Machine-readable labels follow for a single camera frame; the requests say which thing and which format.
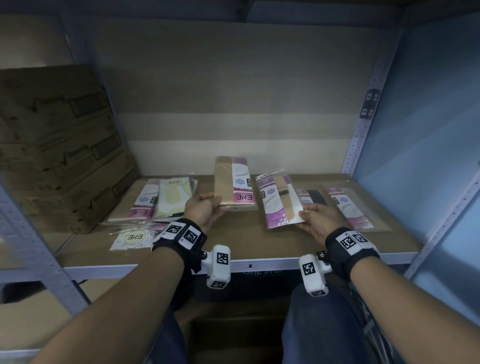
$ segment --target blue wall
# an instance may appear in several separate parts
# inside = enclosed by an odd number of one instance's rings
[[[354,178],[421,241],[479,170],[480,13],[407,29]],[[480,324],[480,201],[414,281]]]

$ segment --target person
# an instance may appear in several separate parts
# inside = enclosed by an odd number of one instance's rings
[[[185,227],[206,234],[223,214],[220,201],[213,193],[190,199]],[[368,243],[361,256],[342,256],[341,249],[347,250],[337,237],[350,229],[336,209],[305,205],[300,214],[305,222],[299,227],[323,248],[326,244],[334,273],[351,280],[405,362],[480,363],[477,326],[394,272]],[[183,337],[169,305],[186,267],[196,267],[198,261],[190,245],[188,251],[178,242],[160,241],[131,273],[56,334],[32,363],[186,363]],[[295,289],[282,341],[284,363],[369,362],[360,322],[334,287],[319,298],[303,287]]]

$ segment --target jeans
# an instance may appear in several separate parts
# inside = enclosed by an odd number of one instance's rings
[[[368,364],[363,329],[351,302],[336,286],[311,297],[303,284],[294,289],[282,332],[283,364]],[[180,327],[167,311],[147,364],[187,364]]]

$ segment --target person's left hand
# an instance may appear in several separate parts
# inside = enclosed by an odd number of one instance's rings
[[[207,234],[214,221],[225,214],[225,211],[218,207],[222,197],[214,195],[213,192],[197,194],[185,204],[183,217],[200,226],[204,234]]]

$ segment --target white plastic device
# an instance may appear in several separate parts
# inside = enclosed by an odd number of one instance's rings
[[[224,289],[230,282],[230,248],[214,245],[211,252],[206,252],[202,266],[207,268],[207,287],[213,290]]]
[[[299,265],[303,285],[309,295],[312,297],[326,296],[328,287],[325,281],[325,274],[330,273],[332,267],[313,254],[301,256]]]

